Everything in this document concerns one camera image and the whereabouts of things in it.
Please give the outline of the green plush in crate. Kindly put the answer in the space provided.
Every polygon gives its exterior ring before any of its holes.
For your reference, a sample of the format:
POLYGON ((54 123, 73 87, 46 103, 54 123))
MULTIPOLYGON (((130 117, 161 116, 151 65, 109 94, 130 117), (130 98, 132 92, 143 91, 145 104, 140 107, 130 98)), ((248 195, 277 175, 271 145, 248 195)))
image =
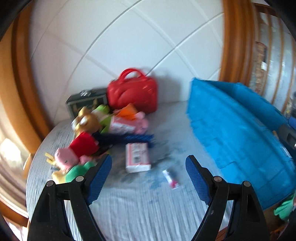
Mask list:
POLYGON ((294 199, 295 193, 287 197, 276 209, 274 209, 274 215, 278 216, 283 221, 288 221, 288 217, 294 209, 294 199))

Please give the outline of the red dress pig plush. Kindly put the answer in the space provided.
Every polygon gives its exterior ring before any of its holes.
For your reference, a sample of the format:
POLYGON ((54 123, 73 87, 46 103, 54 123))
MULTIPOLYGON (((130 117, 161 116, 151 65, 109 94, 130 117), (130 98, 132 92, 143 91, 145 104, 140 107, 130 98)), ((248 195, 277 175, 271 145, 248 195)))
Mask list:
POLYGON ((55 162, 62 170, 68 170, 76 165, 85 164, 89 156, 99 150, 99 142, 87 132, 80 133, 66 148, 58 148, 55 152, 55 162))

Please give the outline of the yellow snowball maker tongs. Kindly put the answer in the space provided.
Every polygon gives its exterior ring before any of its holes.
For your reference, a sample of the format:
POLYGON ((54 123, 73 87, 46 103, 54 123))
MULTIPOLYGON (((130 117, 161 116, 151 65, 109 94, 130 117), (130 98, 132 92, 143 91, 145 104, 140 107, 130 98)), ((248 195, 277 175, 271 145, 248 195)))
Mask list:
POLYGON ((53 172, 59 171, 60 168, 56 165, 55 158, 49 153, 45 153, 46 161, 51 165, 51 170, 53 172))

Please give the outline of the middle pink tissue pack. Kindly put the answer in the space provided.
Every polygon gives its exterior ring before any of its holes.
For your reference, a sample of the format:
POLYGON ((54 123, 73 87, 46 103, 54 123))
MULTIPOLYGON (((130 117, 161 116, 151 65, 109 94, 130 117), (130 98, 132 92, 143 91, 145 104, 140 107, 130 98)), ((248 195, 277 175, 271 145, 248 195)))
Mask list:
POLYGON ((151 169, 147 143, 127 144, 125 159, 125 168, 128 173, 146 172, 151 169))

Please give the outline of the blue plastic storage crate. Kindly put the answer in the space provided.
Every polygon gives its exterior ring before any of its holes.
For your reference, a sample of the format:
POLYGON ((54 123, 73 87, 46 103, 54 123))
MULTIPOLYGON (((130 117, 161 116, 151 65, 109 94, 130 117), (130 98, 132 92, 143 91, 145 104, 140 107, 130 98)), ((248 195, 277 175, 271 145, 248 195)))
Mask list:
POLYGON ((191 82, 187 108, 195 137, 230 183, 249 181, 262 209, 295 192, 295 131, 281 112, 241 83, 191 82))

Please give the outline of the red bear-shaped plastic case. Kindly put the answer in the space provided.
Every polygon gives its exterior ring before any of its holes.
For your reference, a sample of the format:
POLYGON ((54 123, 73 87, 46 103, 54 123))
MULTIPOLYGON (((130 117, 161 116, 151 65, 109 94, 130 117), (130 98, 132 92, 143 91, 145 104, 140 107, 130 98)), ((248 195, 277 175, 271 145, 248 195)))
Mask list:
POLYGON ((108 84, 107 99, 112 109, 133 104, 138 111, 154 113, 158 108, 158 84, 142 71, 128 68, 108 84))

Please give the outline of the white striped table cloth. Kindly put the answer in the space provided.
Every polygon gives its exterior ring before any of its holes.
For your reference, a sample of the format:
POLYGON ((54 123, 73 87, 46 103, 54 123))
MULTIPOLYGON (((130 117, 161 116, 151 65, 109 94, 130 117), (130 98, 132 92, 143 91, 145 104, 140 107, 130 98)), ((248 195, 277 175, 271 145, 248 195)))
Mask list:
POLYGON ((207 206, 187 174, 185 159, 194 155, 213 175, 215 162, 195 138, 187 117, 187 103, 160 104, 148 115, 154 146, 149 149, 149 171, 128 173, 125 146, 109 150, 112 168, 99 198, 90 209, 107 240, 191 240, 207 206), (162 171, 168 169, 179 183, 172 189, 162 171))

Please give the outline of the rolled patterned carpet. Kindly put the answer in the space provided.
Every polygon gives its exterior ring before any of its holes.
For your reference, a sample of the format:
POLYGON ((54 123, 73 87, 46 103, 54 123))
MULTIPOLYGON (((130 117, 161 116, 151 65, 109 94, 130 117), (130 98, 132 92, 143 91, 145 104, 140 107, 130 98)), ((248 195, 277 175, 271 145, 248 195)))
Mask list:
POLYGON ((255 42, 255 59, 251 73, 249 87, 261 94, 265 83, 264 76, 267 72, 267 46, 261 42, 255 42))

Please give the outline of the brown teddy bear plush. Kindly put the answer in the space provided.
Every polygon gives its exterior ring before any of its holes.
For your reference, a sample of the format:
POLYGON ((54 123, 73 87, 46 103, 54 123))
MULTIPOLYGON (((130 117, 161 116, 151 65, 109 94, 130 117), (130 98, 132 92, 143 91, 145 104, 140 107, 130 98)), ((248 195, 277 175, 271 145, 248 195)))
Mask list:
POLYGON ((71 123, 72 130, 75 137, 79 136, 82 132, 95 133, 102 129, 98 118, 86 106, 82 107, 78 116, 71 123))

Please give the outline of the pink tissue pack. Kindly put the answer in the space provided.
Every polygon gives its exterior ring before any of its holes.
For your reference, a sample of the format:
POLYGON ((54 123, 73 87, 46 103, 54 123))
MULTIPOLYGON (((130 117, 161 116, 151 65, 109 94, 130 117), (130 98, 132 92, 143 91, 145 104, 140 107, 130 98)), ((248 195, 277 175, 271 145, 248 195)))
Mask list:
POLYGON ((128 173, 146 172, 151 169, 147 143, 127 144, 125 159, 125 168, 128 173))
POLYGON ((136 125, 133 121, 113 116, 110 121, 109 132, 113 134, 134 133, 136 125))

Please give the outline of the pink white ointment tube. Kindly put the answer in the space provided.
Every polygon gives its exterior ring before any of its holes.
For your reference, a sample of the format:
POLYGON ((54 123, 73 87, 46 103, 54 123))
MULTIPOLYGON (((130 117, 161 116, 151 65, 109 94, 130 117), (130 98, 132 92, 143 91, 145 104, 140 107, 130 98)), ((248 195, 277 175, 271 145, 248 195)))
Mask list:
POLYGON ((168 169, 165 169, 162 171, 165 179, 167 180, 169 186, 172 188, 172 189, 176 189, 179 187, 179 183, 177 181, 177 179, 174 177, 174 175, 172 174, 172 172, 168 169))

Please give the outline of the green turtle plush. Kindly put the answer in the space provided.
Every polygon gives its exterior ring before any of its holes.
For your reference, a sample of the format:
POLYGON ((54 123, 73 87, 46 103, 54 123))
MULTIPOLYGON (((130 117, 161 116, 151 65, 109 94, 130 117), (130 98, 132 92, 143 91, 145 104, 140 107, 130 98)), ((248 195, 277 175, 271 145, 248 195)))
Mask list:
POLYGON ((65 182, 71 182, 78 176, 84 176, 87 171, 94 166, 94 162, 87 162, 84 165, 76 165, 72 167, 65 176, 65 182))

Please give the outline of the dark green gift box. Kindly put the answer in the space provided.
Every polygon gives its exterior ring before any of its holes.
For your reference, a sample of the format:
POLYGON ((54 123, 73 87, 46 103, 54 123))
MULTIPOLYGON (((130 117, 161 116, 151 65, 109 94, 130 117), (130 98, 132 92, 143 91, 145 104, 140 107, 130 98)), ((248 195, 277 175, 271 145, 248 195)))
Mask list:
POLYGON ((108 104, 106 88, 82 90, 77 94, 71 95, 66 101, 66 107, 72 120, 78 116, 79 111, 84 106, 89 110, 94 110, 101 104, 108 104))

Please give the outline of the small yellow chick plush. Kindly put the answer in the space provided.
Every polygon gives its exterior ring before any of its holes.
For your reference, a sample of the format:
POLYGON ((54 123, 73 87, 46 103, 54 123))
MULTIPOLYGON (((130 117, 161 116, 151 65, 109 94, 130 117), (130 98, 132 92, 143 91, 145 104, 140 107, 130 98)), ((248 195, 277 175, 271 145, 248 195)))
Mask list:
POLYGON ((66 172, 65 171, 55 171, 52 173, 52 180, 56 184, 63 184, 66 182, 66 172))

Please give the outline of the back pink tissue pack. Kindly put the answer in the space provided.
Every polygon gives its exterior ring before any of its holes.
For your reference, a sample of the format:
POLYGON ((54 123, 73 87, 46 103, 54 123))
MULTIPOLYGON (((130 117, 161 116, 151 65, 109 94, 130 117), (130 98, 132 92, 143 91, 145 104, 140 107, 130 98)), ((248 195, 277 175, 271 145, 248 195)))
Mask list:
POLYGON ((113 134, 134 133, 136 125, 133 121, 113 116, 110 121, 109 132, 113 134))

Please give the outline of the green white frog plush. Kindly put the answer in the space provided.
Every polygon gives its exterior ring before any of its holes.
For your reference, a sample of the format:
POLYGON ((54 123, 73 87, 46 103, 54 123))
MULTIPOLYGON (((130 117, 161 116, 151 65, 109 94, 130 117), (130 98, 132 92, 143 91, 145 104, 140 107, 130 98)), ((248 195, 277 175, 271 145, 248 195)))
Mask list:
POLYGON ((101 104, 92 111, 96 115, 99 124, 101 125, 101 133, 108 133, 111 123, 112 114, 108 105, 101 104))

